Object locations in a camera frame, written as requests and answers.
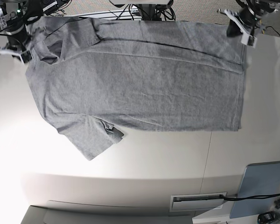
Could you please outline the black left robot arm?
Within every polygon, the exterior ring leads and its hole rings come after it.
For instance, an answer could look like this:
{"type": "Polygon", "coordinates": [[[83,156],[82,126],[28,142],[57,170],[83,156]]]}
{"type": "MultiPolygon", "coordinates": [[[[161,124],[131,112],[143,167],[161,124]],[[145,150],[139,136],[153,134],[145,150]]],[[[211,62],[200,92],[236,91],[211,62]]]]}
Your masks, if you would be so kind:
{"type": "Polygon", "coordinates": [[[219,14],[230,19],[226,31],[227,37],[237,37],[245,33],[256,36],[263,30],[261,20],[280,9],[280,0],[237,0],[236,2],[241,7],[237,12],[228,9],[217,10],[219,14]]]}

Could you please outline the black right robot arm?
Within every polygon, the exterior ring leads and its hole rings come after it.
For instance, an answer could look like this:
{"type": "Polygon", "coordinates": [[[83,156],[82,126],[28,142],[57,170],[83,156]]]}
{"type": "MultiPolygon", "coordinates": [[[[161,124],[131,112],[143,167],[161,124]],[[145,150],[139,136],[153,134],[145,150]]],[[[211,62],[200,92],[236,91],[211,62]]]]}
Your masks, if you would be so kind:
{"type": "Polygon", "coordinates": [[[237,63],[245,51],[229,27],[178,21],[167,4],[137,5],[141,20],[95,18],[85,15],[47,16],[39,0],[26,0],[20,12],[6,20],[0,12],[0,35],[8,38],[0,55],[35,55],[47,63],[68,61],[81,54],[134,61],[228,61],[237,63]]]}

